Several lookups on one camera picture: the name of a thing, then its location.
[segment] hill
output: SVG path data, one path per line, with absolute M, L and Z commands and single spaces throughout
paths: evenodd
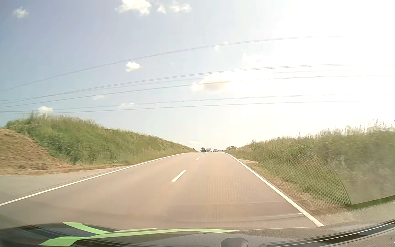
M 395 195 L 395 124 L 280 137 L 227 151 L 295 199 L 317 208 Z
M 107 129 L 64 115 L 31 115 L 0 128 L 0 174 L 107 168 L 186 152 L 195 151 L 158 137 Z

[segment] tall grass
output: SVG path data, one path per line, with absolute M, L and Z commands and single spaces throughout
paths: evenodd
M 345 204 L 345 193 L 351 204 L 395 195 L 395 121 L 252 142 L 228 152 L 258 162 L 264 176 L 298 193 L 335 204 Z
M 195 152 L 158 137 L 107 129 L 94 121 L 64 115 L 32 113 L 29 118 L 9 121 L 6 127 L 28 134 L 52 156 L 72 164 L 136 164 L 177 153 Z

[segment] windshield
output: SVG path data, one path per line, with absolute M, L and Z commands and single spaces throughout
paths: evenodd
M 392 219 L 395 2 L 0 0 L 0 238 Z

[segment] white lane marking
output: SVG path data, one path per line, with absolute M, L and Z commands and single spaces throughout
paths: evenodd
M 229 153 L 226 153 L 227 155 L 231 156 L 233 159 L 237 160 L 240 164 L 242 164 L 246 169 L 248 169 L 250 172 L 252 172 L 255 176 L 260 178 L 265 184 L 267 184 L 269 187 L 271 187 L 275 192 L 277 192 L 280 196 L 282 196 L 286 201 L 288 201 L 292 206 L 294 206 L 298 211 L 300 211 L 304 216 L 306 216 L 309 220 L 311 220 L 313 223 L 315 223 L 317 226 L 324 226 L 319 220 L 317 220 L 314 216 L 309 214 L 306 210 L 304 210 L 302 207 L 300 207 L 298 204 L 296 204 L 293 200 L 291 200 L 289 197 L 287 197 L 285 194 L 283 194 L 279 189 L 275 188 L 272 184 L 270 184 L 266 179 L 262 178 L 259 174 L 257 174 L 255 171 L 253 171 L 251 168 L 249 168 L 247 165 L 243 164 L 240 160 L 236 159 L 236 157 L 230 155 Z
M 173 156 L 176 156 L 176 155 L 179 155 L 179 154 L 174 154 L 174 155 L 170 155 L 170 156 L 166 156 L 166 157 L 162 157 L 162 158 L 157 158 L 157 159 L 154 159 L 154 160 L 145 161 L 143 163 L 135 164 L 135 165 L 132 165 L 132 166 L 126 166 L 124 168 L 121 168 L 121 169 L 118 169 L 118 170 L 113 170 L 113 171 L 110 171 L 110 172 L 107 172 L 107 173 L 103 173 L 103 174 L 100 174 L 100 175 L 97 175 L 97 176 L 94 176 L 94 177 L 88 177 L 88 178 L 85 178 L 85 179 L 82 179 L 82 180 L 79 180 L 79 181 L 75 181 L 75 182 L 72 182 L 72 183 L 69 183 L 69 184 L 61 185 L 61 186 L 58 186 L 58 187 L 55 187 L 55 188 L 50 188 L 50 189 L 47 189 L 47 190 L 44 190 L 44 191 L 41 191 L 41 192 L 38 192 L 38 193 L 34 193 L 34 194 L 31 194 L 31 195 L 28 195 L 28 196 L 24 196 L 24 197 L 21 197 L 21 198 L 18 198 L 18 199 L 14 199 L 14 200 L 5 202 L 5 203 L 1 203 L 0 206 L 4 206 L 4 205 L 10 204 L 10 203 L 14 203 L 14 202 L 17 202 L 17 201 L 20 201 L 22 199 L 26 199 L 26 198 L 29 198 L 29 197 L 32 197 L 32 196 L 37 196 L 37 195 L 40 195 L 40 194 L 43 194 L 45 192 L 49 192 L 49 191 L 52 191 L 52 190 L 55 190 L 55 189 L 58 189 L 58 188 L 67 187 L 67 186 L 70 186 L 70 185 L 73 185 L 73 184 L 76 184 L 76 183 L 80 183 L 80 182 L 83 182 L 83 181 L 86 181 L 86 180 L 90 180 L 90 179 L 93 179 L 93 178 L 96 178 L 96 177 L 101 177 L 101 176 L 104 176 L 104 175 L 107 175 L 107 174 L 111 174 L 111 173 L 114 173 L 114 172 L 117 172 L 117 171 L 122 171 L 122 170 L 125 170 L 127 168 L 131 168 L 131 167 L 134 167 L 134 166 L 139 166 L 139 165 L 142 165 L 142 164 L 146 164 L 146 163 L 149 163 L 149 162 L 152 162 L 152 161 L 155 161 L 155 160 L 161 160 L 161 159 L 173 157 Z
M 184 171 L 182 171 L 181 173 L 179 173 L 179 175 L 176 176 L 176 177 L 172 180 L 172 182 L 175 182 L 176 180 L 178 180 L 178 178 L 179 178 L 180 176 L 182 176 L 182 174 L 184 174 L 186 171 L 187 171 L 187 170 L 184 170 Z

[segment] blue sky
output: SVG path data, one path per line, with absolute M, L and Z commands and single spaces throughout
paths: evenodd
M 317 37 L 232 44 L 246 40 Z M 0 90 L 74 70 L 135 59 L 0 92 L 0 126 L 23 111 L 74 111 L 107 127 L 156 135 L 199 148 L 223 149 L 252 139 L 395 119 L 395 102 L 335 102 L 128 110 L 179 105 L 395 100 L 395 66 L 251 68 L 305 64 L 395 64 L 395 2 L 282 0 L 0 0 Z M 10 100 L 168 76 L 186 81 L 136 83 L 11 103 Z M 298 79 L 278 79 L 303 77 Z M 229 81 L 229 83 L 207 84 Z M 133 93 L 107 94 L 153 89 Z M 214 98 L 307 94 L 391 94 Z M 65 98 L 89 96 L 73 100 Z M 40 103 L 48 100 L 55 102 Z M 111 107 L 80 109 L 82 107 Z M 123 110 L 85 112 L 81 110 Z

